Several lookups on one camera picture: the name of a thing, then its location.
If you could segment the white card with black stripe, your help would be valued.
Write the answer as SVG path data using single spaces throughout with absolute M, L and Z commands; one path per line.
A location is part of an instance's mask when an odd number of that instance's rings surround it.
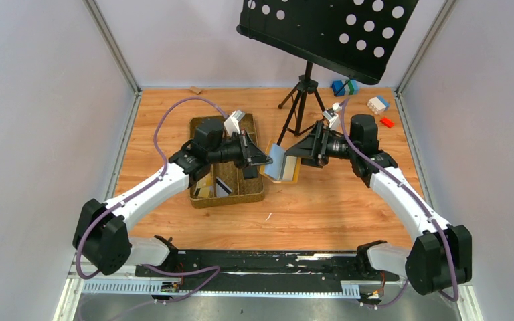
M 213 193 L 213 187 L 212 186 L 206 186 L 206 187 L 196 187 L 194 189 L 194 197 L 197 198 L 210 198 Z

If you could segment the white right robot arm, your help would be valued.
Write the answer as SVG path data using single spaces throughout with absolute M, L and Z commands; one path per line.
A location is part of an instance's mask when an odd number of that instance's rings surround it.
M 330 158 L 349 160 L 354 174 L 378 194 L 409 233 L 411 249 L 374 241 L 357 249 L 358 269 L 403 276 L 421 295 L 456 291 L 473 276 L 470 231 L 441 217 L 407 182 L 397 162 L 379 147 L 378 126 L 368 114 L 351 117 L 350 132 L 330 130 L 318 121 L 286 155 L 304 165 L 325 166 Z

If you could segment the small wooden block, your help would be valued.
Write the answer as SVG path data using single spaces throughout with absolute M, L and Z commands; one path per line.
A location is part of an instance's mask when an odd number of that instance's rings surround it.
M 203 92 L 203 90 L 201 88 L 198 88 L 197 86 L 191 86 L 189 90 L 196 95 L 200 95 Z

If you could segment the white blue toy block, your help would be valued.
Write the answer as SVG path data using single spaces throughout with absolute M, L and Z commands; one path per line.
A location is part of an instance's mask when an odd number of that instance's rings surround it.
M 367 107 L 375 115 L 379 115 L 388 110 L 390 103 L 383 96 L 376 96 L 367 101 Z

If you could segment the red toy block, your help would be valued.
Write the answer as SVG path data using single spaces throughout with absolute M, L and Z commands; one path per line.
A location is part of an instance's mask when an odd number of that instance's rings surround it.
M 395 126 L 395 123 L 387 117 L 382 117 L 380 122 L 387 128 L 393 128 Z

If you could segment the orange illustrated card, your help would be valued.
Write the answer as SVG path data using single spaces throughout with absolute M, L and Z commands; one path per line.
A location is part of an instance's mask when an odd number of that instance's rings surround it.
M 202 189 L 202 188 L 205 188 L 205 187 L 210 187 L 212 186 L 213 183 L 212 183 L 212 175 L 211 174 L 207 174 L 206 176 L 204 176 L 203 178 L 201 178 L 197 183 L 196 183 L 196 188 L 197 189 Z

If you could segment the black music stand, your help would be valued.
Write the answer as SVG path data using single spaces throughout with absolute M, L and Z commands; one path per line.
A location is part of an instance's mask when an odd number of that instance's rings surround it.
M 305 73 L 281 133 L 302 135 L 307 95 L 318 96 L 313 65 L 366 85 L 376 85 L 417 1 L 244 1 L 236 31 L 306 60 Z M 296 127 L 289 128 L 291 118 Z

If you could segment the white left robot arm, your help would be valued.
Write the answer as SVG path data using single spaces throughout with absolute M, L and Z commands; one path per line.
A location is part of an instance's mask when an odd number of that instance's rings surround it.
M 206 118 L 193 138 L 149 178 L 117 197 L 85 202 L 73 238 L 81 278 L 110 275 L 125 265 L 162 266 L 171 254 L 168 241 L 129 235 L 143 217 L 196 185 L 214 164 L 233 163 L 245 179 L 252 179 L 259 175 L 259 166 L 273 162 L 246 131 L 226 129 L 224 122 Z

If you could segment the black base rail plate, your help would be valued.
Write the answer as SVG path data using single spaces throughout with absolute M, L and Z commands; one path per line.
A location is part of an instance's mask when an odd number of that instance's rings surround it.
M 363 267 L 351 251 L 188 249 L 160 270 L 180 274 L 180 289 L 241 293 L 335 293 L 342 282 L 380 287 L 399 276 Z

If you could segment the woven straw divided tray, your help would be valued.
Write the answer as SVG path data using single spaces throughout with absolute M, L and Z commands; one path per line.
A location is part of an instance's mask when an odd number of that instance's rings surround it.
M 189 199 L 194 208 L 203 209 L 208 207 L 251 203 L 264 199 L 264 183 L 260 175 L 256 179 L 244 180 L 242 170 L 238 169 L 233 162 L 211 164 L 200 157 L 193 156 L 189 151 L 191 143 L 188 145 L 189 146 L 186 147 L 186 153 L 190 158 L 193 157 L 193 164 L 197 167 L 191 173 L 191 185 L 189 187 Z M 207 174 L 212 175 L 212 196 L 206 199 L 194 197 L 193 194 L 194 189 L 196 188 L 196 183 Z M 233 189 L 231 195 L 228 197 L 216 197 L 216 177 L 221 178 L 226 185 Z

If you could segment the yellow leather card holder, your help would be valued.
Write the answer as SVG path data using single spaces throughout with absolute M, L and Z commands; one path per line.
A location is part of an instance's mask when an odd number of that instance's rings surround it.
M 259 173 L 279 184 L 296 184 L 301 168 L 301 158 L 287 156 L 286 151 L 272 140 L 266 148 L 266 154 L 272 159 L 272 163 L 262 165 Z

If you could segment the blue green toy block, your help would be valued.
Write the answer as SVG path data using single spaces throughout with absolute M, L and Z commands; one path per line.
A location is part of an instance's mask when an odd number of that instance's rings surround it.
M 359 85 L 352 79 L 332 81 L 331 89 L 335 97 L 351 96 L 359 93 Z

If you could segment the dark grey card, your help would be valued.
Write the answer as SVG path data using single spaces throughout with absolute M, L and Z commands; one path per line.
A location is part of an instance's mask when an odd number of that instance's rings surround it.
M 259 177 L 259 167 L 250 166 L 242 169 L 243 179 L 256 179 Z

